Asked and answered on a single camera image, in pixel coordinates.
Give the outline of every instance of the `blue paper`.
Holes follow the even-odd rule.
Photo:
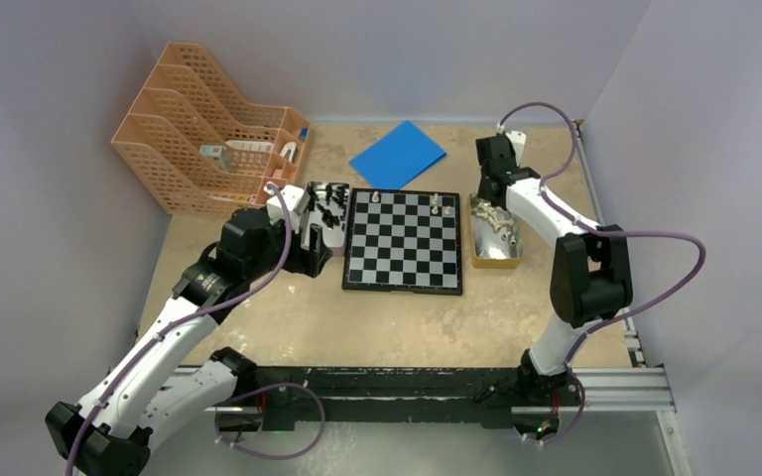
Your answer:
[[[349,164],[374,188],[398,190],[443,157],[443,148],[405,121]]]

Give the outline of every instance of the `tabletop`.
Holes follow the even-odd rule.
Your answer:
[[[477,190],[474,140],[494,134],[487,127],[421,126],[447,156],[405,189]],[[301,179],[368,186],[348,161],[381,139],[393,125],[313,128]],[[561,128],[527,128],[523,165],[544,175],[566,159],[571,142]],[[578,161],[549,187],[580,213],[593,217]],[[225,218],[175,214],[157,263],[141,329],[156,319],[183,270],[217,241]],[[553,250],[528,226],[521,230],[524,255],[513,270],[474,269],[464,240],[464,293],[432,296],[344,291],[343,258],[332,258],[316,279],[282,273],[261,293],[236,307],[184,360],[201,364],[231,346],[259,365],[512,367],[544,331],[553,314],[549,285]],[[630,367],[620,325],[594,334],[575,360],[577,367]]]

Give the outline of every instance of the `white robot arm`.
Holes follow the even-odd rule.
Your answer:
[[[230,304],[237,304],[250,285],[280,260],[285,271],[315,278],[331,257],[321,229],[303,226],[309,195],[291,185],[280,194],[284,203],[274,196],[265,209],[236,211],[223,225],[220,241],[206,247],[183,272],[154,324],[121,363],[77,405],[59,402],[49,411],[46,425],[62,457],[68,458],[74,442],[81,439],[73,463],[84,473],[138,474],[151,451],[169,435],[203,409],[236,394],[239,377],[255,365],[231,349],[216,351],[209,362],[171,388],[163,385],[227,317],[234,307]],[[286,220],[296,234],[287,251]],[[194,316],[222,303],[227,305],[221,310]],[[84,435],[78,438],[81,430]]]
[[[602,239],[579,226],[619,229],[616,225],[601,227],[582,216],[541,186],[538,174],[520,167],[523,144],[523,135],[519,139],[515,132],[476,141],[478,196],[521,218],[555,250],[551,302],[556,314],[522,359],[522,365],[529,359],[534,377],[553,377],[566,371],[570,351],[582,335],[631,303],[629,255],[625,239]],[[543,192],[574,220],[546,203]],[[599,263],[600,269],[590,271],[589,260]]]

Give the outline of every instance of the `black and white checkered board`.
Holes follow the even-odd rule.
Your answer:
[[[459,194],[355,188],[348,223],[345,290],[462,295]]]

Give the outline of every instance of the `white backdrop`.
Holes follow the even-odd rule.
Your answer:
[[[135,337],[167,216],[109,140],[153,61],[122,0],[0,0],[0,474],[63,474],[46,412]]]
[[[762,2],[654,1],[585,138],[607,220],[705,241],[703,273],[636,325],[697,475],[762,474]],[[659,240],[630,252],[636,302],[696,254]]]
[[[314,120],[584,117],[649,0],[130,0],[153,53],[209,48],[253,101]],[[557,122],[545,111],[521,119]]]

